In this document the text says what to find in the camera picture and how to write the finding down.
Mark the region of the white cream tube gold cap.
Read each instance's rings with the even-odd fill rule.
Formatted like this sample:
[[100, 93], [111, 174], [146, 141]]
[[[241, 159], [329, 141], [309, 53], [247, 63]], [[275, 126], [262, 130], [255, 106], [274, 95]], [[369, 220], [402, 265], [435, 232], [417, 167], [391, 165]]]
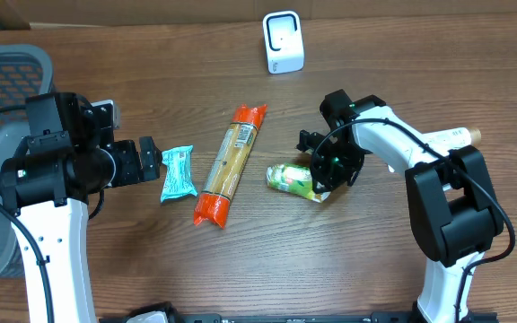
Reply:
[[[457, 127], [425, 134], [408, 125], [405, 125], [404, 129], [442, 156], [447, 156], [450, 150], [458, 150], [481, 141], [480, 131], [475, 128]], [[400, 174], [419, 162], [429, 163], [437, 160], [437, 157], [395, 127], [390, 130], [387, 140], [382, 141], [379, 156], [389, 165], [390, 172]]]

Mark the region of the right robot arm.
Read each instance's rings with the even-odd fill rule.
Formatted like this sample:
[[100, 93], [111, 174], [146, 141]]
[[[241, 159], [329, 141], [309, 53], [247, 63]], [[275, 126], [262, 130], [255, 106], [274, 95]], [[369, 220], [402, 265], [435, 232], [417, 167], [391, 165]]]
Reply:
[[496, 322], [494, 313], [467, 306], [475, 269], [494, 237], [512, 228], [497, 203], [482, 153], [468, 139], [429, 141], [375, 95], [351, 100], [325, 96], [321, 135], [302, 131], [298, 150], [311, 154], [312, 189], [327, 193], [356, 181], [368, 154], [404, 176], [411, 231], [426, 257], [422, 292], [399, 322]]

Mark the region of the orange spaghetti packet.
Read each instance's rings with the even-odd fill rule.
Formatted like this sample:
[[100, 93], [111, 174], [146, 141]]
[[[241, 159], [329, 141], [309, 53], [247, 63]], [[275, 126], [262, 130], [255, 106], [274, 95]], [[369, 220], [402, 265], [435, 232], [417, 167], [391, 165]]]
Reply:
[[227, 222], [229, 209], [250, 151], [267, 114], [267, 105], [237, 108], [199, 195], [194, 224], [209, 221], [220, 228]]

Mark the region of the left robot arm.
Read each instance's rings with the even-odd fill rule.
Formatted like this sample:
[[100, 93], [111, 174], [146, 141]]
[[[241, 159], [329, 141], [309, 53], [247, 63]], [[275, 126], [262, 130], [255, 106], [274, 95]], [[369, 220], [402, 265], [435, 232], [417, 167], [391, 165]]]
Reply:
[[150, 136], [115, 141], [118, 110], [72, 92], [25, 101], [27, 151], [0, 170], [3, 208], [13, 217], [32, 322], [94, 322], [88, 268], [89, 197], [158, 179], [161, 151]]

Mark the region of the teal snack packet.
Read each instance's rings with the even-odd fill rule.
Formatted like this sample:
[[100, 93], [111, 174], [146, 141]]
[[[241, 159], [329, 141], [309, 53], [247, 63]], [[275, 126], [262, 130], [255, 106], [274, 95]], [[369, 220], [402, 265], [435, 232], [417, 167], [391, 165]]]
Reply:
[[192, 145], [184, 145], [162, 152], [162, 164], [166, 167], [160, 198], [162, 203], [187, 195], [197, 196], [191, 173], [192, 150]]

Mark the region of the green juice carton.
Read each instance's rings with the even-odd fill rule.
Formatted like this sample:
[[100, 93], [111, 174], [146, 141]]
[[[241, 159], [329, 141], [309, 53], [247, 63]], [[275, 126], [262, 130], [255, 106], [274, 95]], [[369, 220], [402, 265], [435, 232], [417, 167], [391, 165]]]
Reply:
[[271, 188], [322, 203], [330, 193], [315, 193], [310, 169], [292, 163], [269, 166], [266, 171], [267, 185]]

